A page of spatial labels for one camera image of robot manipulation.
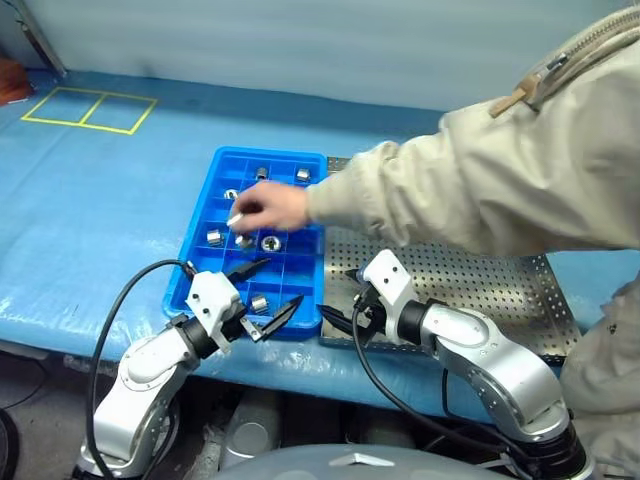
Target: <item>metal nut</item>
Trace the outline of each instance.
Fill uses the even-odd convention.
[[[250,248],[253,245],[253,238],[247,235],[237,235],[235,243],[236,247]]]
[[[260,167],[256,170],[256,180],[266,180],[269,176],[269,170],[265,167]]]
[[[224,198],[227,200],[235,200],[238,198],[238,191],[230,188],[229,190],[224,191]]]
[[[282,242],[275,235],[264,237],[260,245],[265,252],[279,252],[282,248]]]
[[[310,182],[311,181],[311,172],[308,168],[301,168],[296,173],[296,180],[299,182]]]
[[[224,244],[224,235],[220,230],[209,230],[207,232],[207,243],[211,247],[219,247]]]
[[[269,313],[269,302],[264,295],[256,295],[251,298],[251,310],[257,315]]]

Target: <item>person's hand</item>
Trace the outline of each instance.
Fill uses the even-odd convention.
[[[238,213],[244,217],[231,228],[239,233],[260,228],[298,230],[309,223],[307,192],[300,187],[260,182],[236,199],[231,216]]]

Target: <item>jacket sleeve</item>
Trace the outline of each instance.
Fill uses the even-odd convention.
[[[310,187],[312,220],[399,245],[484,254],[640,248],[640,42],[587,71],[539,113],[490,102],[435,135],[356,155]]]

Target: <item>zipper pull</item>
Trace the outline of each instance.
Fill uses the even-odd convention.
[[[540,83],[551,73],[555,72],[567,63],[568,60],[569,57],[565,53],[561,53],[537,72],[524,77],[510,96],[498,100],[491,106],[489,109],[489,115],[491,115],[492,118],[497,118],[513,107],[516,103],[523,100],[529,101],[533,99],[538,91]]]

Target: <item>zipper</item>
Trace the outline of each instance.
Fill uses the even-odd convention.
[[[496,118],[518,102],[539,110],[544,101],[576,76],[640,38],[640,7],[612,13],[575,35],[534,67],[509,97],[489,109]]]

